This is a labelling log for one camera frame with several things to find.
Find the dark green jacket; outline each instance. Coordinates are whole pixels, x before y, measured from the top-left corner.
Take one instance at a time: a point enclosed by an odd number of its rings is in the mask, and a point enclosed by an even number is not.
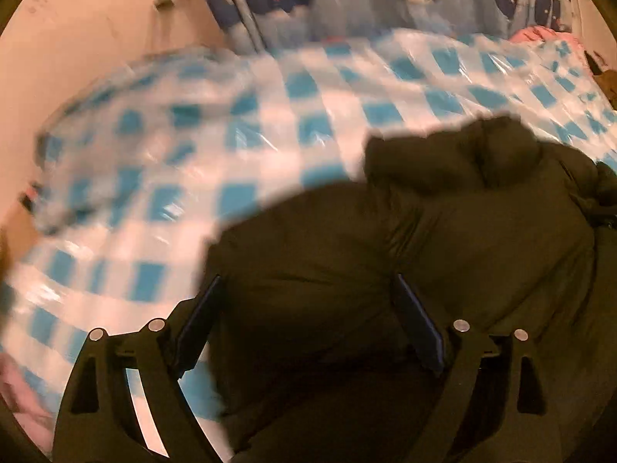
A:
[[[572,452],[617,386],[617,177],[509,118],[371,139],[367,183],[308,191],[230,228],[207,270],[236,463],[396,462],[441,383],[393,314],[403,273],[452,318],[538,344]]]

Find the beige wall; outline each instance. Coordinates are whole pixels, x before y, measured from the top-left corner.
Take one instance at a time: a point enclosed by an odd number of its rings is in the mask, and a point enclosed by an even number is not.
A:
[[[153,0],[23,0],[0,37],[0,221],[36,174],[35,134],[59,106],[96,78],[144,54],[201,40],[221,45],[194,5],[155,28]],[[197,12],[204,0],[192,0]]]

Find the blue and white checkered blanket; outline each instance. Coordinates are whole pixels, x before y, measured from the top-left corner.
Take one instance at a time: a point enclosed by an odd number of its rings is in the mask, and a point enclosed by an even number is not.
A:
[[[192,297],[206,240],[226,223],[360,177],[370,132],[427,134],[498,112],[617,168],[617,113],[566,42],[396,30],[274,55],[190,50],[124,69],[48,127],[35,217],[53,235],[2,288],[2,347],[56,412],[87,331],[134,331]],[[131,387],[139,399],[135,378]],[[216,419],[206,367],[181,387],[196,416]]]

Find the pink cloth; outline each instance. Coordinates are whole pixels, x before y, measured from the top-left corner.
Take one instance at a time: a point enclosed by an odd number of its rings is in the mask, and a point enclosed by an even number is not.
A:
[[[0,354],[0,395],[26,434],[45,454],[51,453],[54,421],[26,383],[17,364]]]
[[[572,48],[572,51],[579,58],[579,61],[585,66],[589,74],[591,74],[587,58],[585,58],[585,47],[572,33],[556,32],[544,26],[531,26],[517,31],[512,38],[510,38],[510,41],[514,43],[551,42],[556,40],[566,40],[570,48]]]

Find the mattress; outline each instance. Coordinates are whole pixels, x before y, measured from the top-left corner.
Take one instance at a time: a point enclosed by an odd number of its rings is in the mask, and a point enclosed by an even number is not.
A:
[[[46,127],[35,220],[46,236],[2,285],[0,344],[56,413],[87,332],[139,329],[192,297],[225,225],[324,182],[361,178],[370,132],[456,130],[513,113],[617,168],[617,113],[567,41],[400,29],[250,57],[194,49],[100,80]],[[131,393],[164,452],[140,380]],[[224,458],[207,349],[180,382]]]

